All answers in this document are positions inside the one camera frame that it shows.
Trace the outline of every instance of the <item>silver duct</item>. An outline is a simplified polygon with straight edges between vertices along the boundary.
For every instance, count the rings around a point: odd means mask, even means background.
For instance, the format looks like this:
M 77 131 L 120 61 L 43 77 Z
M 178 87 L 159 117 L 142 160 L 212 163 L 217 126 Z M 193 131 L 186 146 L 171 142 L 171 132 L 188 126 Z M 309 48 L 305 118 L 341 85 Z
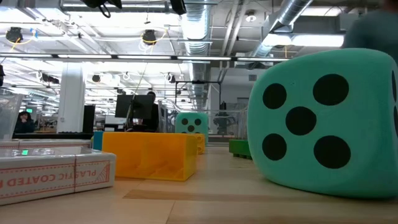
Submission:
M 110 12 L 153 12 L 153 13 L 174 13 L 167 1 L 148 2 L 136 0 L 123 0 L 123 9 L 107 4 Z M 98 12 L 98 8 L 92 9 L 80 0 L 60 0 L 60 7 L 64 12 Z
M 279 11 L 267 16 L 262 29 L 264 40 L 256 47 L 251 56 L 266 57 L 273 48 L 273 46 L 264 43 L 269 32 L 280 26 L 292 26 L 312 1 L 313 0 L 284 0 Z
M 182 32 L 184 39 L 203 40 L 210 35 L 210 9 L 209 5 L 187 4 L 187 13 L 183 15 Z M 188 55 L 208 55 L 209 45 L 203 42 L 186 42 L 185 48 Z M 191 63 L 189 65 L 191 80 L 210 80 L 209 63 Z M 198 109 L 206 105 L 209 85 L 193 85 L 193 94 Z

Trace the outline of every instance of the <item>desk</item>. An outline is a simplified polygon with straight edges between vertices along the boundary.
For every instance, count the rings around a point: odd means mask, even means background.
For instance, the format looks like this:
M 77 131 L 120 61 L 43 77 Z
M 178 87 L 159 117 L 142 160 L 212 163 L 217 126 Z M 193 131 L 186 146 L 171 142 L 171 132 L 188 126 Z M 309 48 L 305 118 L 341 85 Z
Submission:
M 267 181 L 252 161 L 208 147 L 186 182 L 117 179 L 115 186 L 0 207 L 0 223 L 398 223 L 398 201 L 330 197 Z

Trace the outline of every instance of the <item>black dot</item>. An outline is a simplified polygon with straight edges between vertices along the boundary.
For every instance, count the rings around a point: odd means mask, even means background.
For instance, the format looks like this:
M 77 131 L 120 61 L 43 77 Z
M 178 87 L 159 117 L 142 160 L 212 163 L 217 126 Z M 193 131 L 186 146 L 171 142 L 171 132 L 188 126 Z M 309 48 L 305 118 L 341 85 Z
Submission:
M 298 106 L 286 115 L 287 129 L 296 135 L 308 134 L 315 127 L 317 116 L 308 108 Z
M 321 77 L 313 86 L 312 94 L 318 103 L 337 105 L 348 95 L 348 82 L 341 75 L 329 74 Z
M 262 151 L 270 160 L 278 161 L 286 154 L 285 139 L 278 134 L 269 134 L 262 141 Z
M 397 107 L 394 107 L 394 126 L 396 127 L 396 134 L 398 137 L 398 112 L 397 112 Z
M 262 102 L 269 109 L 280 108 L 286 101 L 286 90 L 281 84 L 269 85 L 262 95 Z
M 336 136 L 320 138 L 315 143 L 313 153 L 321 165 L 331 169 L 342 168 L 351 158 L 351 150 L 347 143 Z
M 187 125 L 188 124 L 188 119 L 187 118 L 182 119 L 181 123 L 183 125 Z
M 189 125 L 188 126 L 188 131 L 189 132 L 192 132 L 192 131 L 194 131 L 195 130 L 195 127 L 194 126 L 192 126 L 192 125 Z
M 195 120 L 195 125 L 200 125 L 201 124 L 201 120 L 200 119 L 196 119 Z
M 394 75 L 394 71 L 391 73 L 391 79 L 392 79 L 392 95 L 394 97 L 394 101 L 397 101 L 397 85 L 396 85 L 396 76 Z

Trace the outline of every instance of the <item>white box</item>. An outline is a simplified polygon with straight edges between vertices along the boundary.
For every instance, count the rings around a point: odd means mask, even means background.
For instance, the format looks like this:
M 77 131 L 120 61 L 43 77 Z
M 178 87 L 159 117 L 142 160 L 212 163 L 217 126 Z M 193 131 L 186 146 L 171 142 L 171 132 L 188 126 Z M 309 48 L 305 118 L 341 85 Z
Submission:
M 1 149 L 17 149 L 19 147 L 19 141 L 0 141 Z
M 0 149 L 0 205 L 113 186 L 115 160 L 85 147 Z
M 24 139 L 19 140 L 19 149 L 27 148 L 48 148 L 48 147 L 70 147 L 70 146 L 83 146 L 89 147 L 90 140 L 71 140 L 71 139 L 58 139 L 58 140 L 37 140 L 37 139 Z

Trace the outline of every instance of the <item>large teal foam die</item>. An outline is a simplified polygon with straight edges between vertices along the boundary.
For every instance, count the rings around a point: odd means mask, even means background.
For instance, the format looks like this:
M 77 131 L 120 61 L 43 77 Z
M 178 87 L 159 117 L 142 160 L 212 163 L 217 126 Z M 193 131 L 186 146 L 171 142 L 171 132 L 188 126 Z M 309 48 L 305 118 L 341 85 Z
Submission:
M 205 113 L 179 113 L 175 120 L 176 133 L 204 134 L 208 142 L 208 117 Z
M 269 180 L 322 194 L 398 195 L 397 65 L 382 52 L 297 57 L 253 86 L 248 141 Z

